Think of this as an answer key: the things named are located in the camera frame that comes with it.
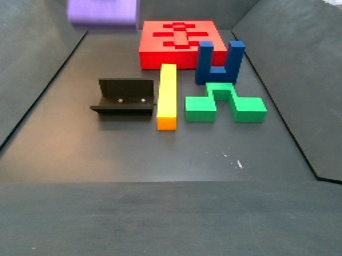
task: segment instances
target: black metal bracket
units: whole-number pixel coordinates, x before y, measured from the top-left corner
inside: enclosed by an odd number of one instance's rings
[[[154,80],[142,78],[99,79],[103,98],[91,109],[99,114],[152,115]]]

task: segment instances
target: green block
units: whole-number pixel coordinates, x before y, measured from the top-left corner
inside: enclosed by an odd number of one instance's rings
[[[239,97],[231,83],[207,83],[207,97],[186,97],[186,120],[188,122],[214,122],[217,100],[226,100],[235,122],[263,122],[267,108],[261,98]]]
[[[267,108],[261,98],[241,97],[235,99],[233,116],[235,122],[261,123],[267,114]]]
[[[231,83],[206,83],[206,95],[215,100],[229,100],[233,94],[237,93]]]
[[[211,97],[186,97],[186,121],[214,122],[217,104]]]

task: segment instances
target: red block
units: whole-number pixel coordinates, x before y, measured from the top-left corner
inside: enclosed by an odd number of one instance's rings
[[[213,66],[225,66],[227,48],[213,21],[146,21],[139,47],[142,69],[160,69],[162,64],[196,69],[200,41],[214,43]]]

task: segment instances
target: yellow-orange bar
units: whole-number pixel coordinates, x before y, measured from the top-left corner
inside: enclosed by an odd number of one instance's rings
[[[176,130],[176,65],[174,64],[162,64],[156,129]]]

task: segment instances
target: purple object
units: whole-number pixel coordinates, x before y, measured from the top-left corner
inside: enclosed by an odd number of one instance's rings
[[[139,0],[68,0],[67,15],[80,29],[138,29]]]

